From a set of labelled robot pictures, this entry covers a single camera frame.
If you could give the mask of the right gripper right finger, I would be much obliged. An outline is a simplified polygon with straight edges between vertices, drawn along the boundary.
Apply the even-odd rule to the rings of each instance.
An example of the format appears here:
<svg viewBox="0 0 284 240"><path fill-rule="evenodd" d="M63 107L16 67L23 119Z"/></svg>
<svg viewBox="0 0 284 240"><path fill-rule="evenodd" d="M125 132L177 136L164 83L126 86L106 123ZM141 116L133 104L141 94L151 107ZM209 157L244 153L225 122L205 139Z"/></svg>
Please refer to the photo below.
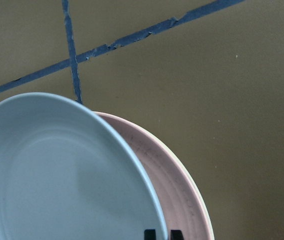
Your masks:
<svg viewBox="0 0 284 240"><path fill-rule="evenodd" d="M170 239L171 240L183 240L183 233L179 229L172 229L170 231Z"/></svg>

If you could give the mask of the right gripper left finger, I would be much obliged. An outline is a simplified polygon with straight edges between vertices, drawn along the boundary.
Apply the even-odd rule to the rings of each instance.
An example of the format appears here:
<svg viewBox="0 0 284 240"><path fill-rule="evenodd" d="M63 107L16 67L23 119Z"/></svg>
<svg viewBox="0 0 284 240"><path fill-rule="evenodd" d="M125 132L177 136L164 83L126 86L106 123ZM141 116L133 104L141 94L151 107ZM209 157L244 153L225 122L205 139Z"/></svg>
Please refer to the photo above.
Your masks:
<svg viewBox="0 0 284 240"><path fill-rule="evenodd" d="M156 240L156 229L146 229L144 231L144 240Z"/></svg>

